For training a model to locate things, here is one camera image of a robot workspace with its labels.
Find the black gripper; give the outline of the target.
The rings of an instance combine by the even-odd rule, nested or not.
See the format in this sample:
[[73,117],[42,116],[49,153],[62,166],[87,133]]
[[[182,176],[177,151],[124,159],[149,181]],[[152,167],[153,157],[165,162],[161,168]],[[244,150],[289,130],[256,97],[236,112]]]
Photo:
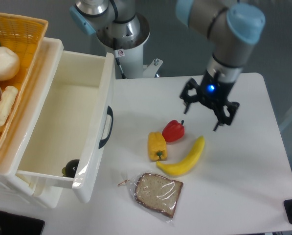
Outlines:
[[200,102],[202,92],[202,104],[212,109],[217,117],[214,132],[219,126],[230,126],[240,107],[240,103],[228,101],[234,83],[223,82],[220,78],[223,78],[223,74],[219,70],[214,75],[206,72],[200,85],[194,78],[190,78],[180,93],[180,99],[185,105],[183,113],[186,114],[192,103]]

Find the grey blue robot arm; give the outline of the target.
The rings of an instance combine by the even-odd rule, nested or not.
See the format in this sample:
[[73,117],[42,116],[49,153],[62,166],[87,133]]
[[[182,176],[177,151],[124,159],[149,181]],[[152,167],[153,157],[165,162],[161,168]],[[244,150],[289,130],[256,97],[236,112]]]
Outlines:
[[[69,12],[85,34],[96,34],[106,51],[114,55],[119,78],[156,74],[155,65],[143,63],[150,27],[137,13],[135,1],[77,0]],[[230,102],[228,96],[260,39],[265,16],[255,6],[236,3],[228,7],[218,0],[179,0],[176,16],[215,45],[201,83],[190,79],[180,97],[186,108],[198,102],[211,109],[218,126],[230,125],[239,103]]]

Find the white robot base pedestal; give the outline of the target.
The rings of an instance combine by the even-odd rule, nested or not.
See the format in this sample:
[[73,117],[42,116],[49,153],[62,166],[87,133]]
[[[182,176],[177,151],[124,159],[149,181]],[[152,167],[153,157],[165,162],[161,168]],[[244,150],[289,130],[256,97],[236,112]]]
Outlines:
[[150,36],[150,26],[144,16],[136,13],[129,22],[112,22],[96,35],[106,52],[114,55],[116,79],[159,77],[162,60],[155,58],[150,64],[144,64],[144,44]]

